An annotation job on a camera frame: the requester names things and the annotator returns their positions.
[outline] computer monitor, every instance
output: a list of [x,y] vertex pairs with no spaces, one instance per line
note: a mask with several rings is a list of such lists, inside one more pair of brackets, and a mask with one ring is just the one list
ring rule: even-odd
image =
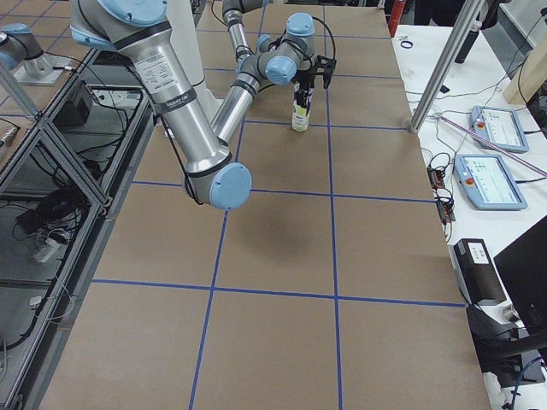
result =
[[[467,313],[482,371],[495,373],[502,387],[509,387],[538,354],[547,359],[547,217],[495,256],[494,263],[526,329],[500,324],[476,305]],[[543,381],[536,362],[521,384]]]
[[[547,341],[547,216],[495,256],[494,263],[528,333],[545,334]],[[538,350],[546,359],[547,346]]]

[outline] white desk surface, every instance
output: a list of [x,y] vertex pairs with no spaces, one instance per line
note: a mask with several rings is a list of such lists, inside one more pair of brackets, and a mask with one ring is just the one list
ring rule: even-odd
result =
[[[424,91],[449,35],[450,29],[447,27],[400,26],[397,29],[397,34],[392,41],[406,91],[411,91],[413,93],[421,93]],[[400,45],[402,39],[411,41],[414,46],[411,49],[404,49]],[[480,35],[471,49],[467,60],[463,64],[454,64],[450,69],[450,72],[444,81],[444,85],[447,86],[450,91],[444,95],[442,93],[438,94],[438,99],[433,104],[429,114],[433,115],[434,113],[443,112],[445,110],[455,110],[464,113],[470,112],[473,106],[485,105],[487,102],[488,106],[491,107],[522,108],[522,106],[508,104],[503,98],[503,90],[509,84],[509,79],[503,79],[504,76],[505,71],[497,60],[490,45],[486,42],[484,36]],[[503,80],[495,92],[495,88],[492,87],[475,95],[444,97],[477,93],[478,91],[484,90],[486,87],[497,84],[501,79]],[[420,95],[413,93],[407,94],[409,105],[412,110],[417,107],[417,102],[421,98]],[[518,115],[524,131],[539,129],[527,109],[518,111]],[[462,126],[468,127],[471,125],[470,114],[447,112],[444,116]],[[438,152],[449,152],[450,156],[453,157],[454,153],[436,139],[435,122],[435,119],[428,118],[420,129],[419,137],[422,148],[431,150],[434,155]],[[470,137],[466,137],[464,140],[463,132],[455,130],[442,121],[438,123],[438,136],[456,150],[462,145],[458,150],[458,154],[495,153],[494,151],[480,148]],[[526,137],[530,145],[530,150],[525,154],[520,154],[520,156],[537,167],[546,170],[547,139],[541,132],[528,134]],[[426,151],[423,151],[423,154],[424,161],[427,164],[431,156]],[[438,162],[433,163],[434,166],[445,165],[445,156],[444,158],[438,159]],[[509,158],[504,158],[504,160],[515,179],[539,178],[539,175],[529,171]],[[473,208],[462,188],[458,186],[459,184],[456,182],[456,177],[452,176],[452,178],[448,180],[448,177],[451,175],[452,169],[449,167],[447,169],[447,179],[445,179],[445,183],[449,188],[453,188],[452,192],[455,200],[454,214],[456,217],[456,222],[452,224],[453,231],[449,240],[449,245],[457,243],[463,237],[483,238],[489,253],[493,257],[547,214],[547,207],[545,207],[545,200],[547,199],[547,180],[519,185],[522,194],[528,202],[528,208],[525,210],[478,211]],[[485,311],[491,314],[492,317],[502,321],[502,306],[505,306],[506,304],[508,303],[498,307],[485,307]],[[487,378],[485,378],[486,386],[491,394],[492,408],[499,408],[494,407],[494,403],[498,400],[503,401],[503,398],[495,397],[495,388],[492,383],[488,382],[486,379]],[[511,389],[504,390],[504,395],[506,398],[510,399]],[[522,395],[519,396],[516,401],[516,410],[547,408],[547,384],[521,386],[519,392]]]

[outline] black pants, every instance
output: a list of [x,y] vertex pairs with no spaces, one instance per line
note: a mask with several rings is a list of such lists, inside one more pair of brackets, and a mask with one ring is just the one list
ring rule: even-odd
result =
[[438,26],[454,26],[463,0],[416,0],[414,24],[429,26],[433,20]]

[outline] red fire extinguisher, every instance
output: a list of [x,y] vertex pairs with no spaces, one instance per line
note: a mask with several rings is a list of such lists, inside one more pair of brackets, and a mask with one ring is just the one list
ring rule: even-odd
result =
[[399,21],[401,21],[401,17],[403,17],[404,4],[406,2],[407,0],[395,0],[393,4],[393,8],[391,9],[390,20],[387,23],[387,28],[390,29],[391,38],[395,36],[395,32],[397,31],[397,26],[399,25]]

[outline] robotic arm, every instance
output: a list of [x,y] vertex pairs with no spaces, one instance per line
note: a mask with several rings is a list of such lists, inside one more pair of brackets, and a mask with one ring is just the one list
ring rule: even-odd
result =
[[211,124],[197,100],[170,43],[166,0],[71,0],[73,38],[131,59],[150,93],[157,114],[168,123],[185,153],[187,190],[195,200],[220,209],[242,205],[250,194],[249,170],[231,162],[228,143],[262,82],[286,85],[298,69],[314,63],[314,24],[309,15],[293,15],[283,38],[260,42],[255,54],[244,33],[242,15],[262,0],[225,0],[223,18],[236,52],[237,78]]
[[26,73],[39,79],[53,71],[50,60],[28,26],[21,23],[0,27],[0,62],[13,70],[23,62]]

